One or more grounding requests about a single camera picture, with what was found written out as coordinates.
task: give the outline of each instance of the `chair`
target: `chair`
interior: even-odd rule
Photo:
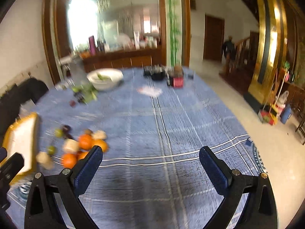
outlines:
[[[36,104],[48,90],[43,81],[29,78],[19,86],[15,84],[0,98],[0,146],[7,129],[19,117],[20,105],[29,100]]]

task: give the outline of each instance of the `orange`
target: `orange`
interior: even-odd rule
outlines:
[[[80,153],[78,155],[78,160],[84,159],[87,156],[88,153],[89,153],[88,151]]]
[[[101,140],[101,139],[94,139],[93,141],[92,141],[92,147],[93,146],[99,146],[99,147],[101,147],[102,148],[102,150],[103,150],[103,153],[105,153],[106,151],[108,151],[108,145],[107,145],[107,143],[105,142],[105,141],[103,141],[103,140]]]
[[[80,135],[78,138],[79,147],[83,150],[90,150],[92,148],[92,137],[88,134]]]
[[[63,159],[61,161],[63,166],[65,168],[69,168],[69,169],[72,169],[74,167],[74,165],[76,164],[76,162],[77,162],[76,155],[71,154],[71,153],[64,154]]]

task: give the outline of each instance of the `wooden cabinet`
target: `wooden cabinet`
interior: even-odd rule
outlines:
[[[133,57],[131,58],[132,67],[141,67],[152,65],[152,57],[151,56],[143,56],[143,57]]]
[[[157,49],[140,49],[127,52],[97,53],[83,60],[85,71],[88,73],[101,68],[131,68],[148,65],[161,65],[161,47]]]
[[[112,68],[131,68],[132,62],[130,58],[117,59],[112,61]]]

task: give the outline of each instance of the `wooden door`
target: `wooden door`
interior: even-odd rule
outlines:
[[[260,39],[260,33],[250,31],[249,54],[248,54],[247,65],[252,66],[253,71],[256,65],[259,39]]]
[[[221,61],[225,20],[205,15],[203,59]]]

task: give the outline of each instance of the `tiled floor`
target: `tiled floor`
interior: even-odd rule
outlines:
[[[220,63],[191,56],[190,68],[219,95],[254,140],[273,188],[279,229],[284,229],[305,197],[305,146],[295,132],[297,120],[291,117],[285,125],[262,124],[243,97],[219,77]]]

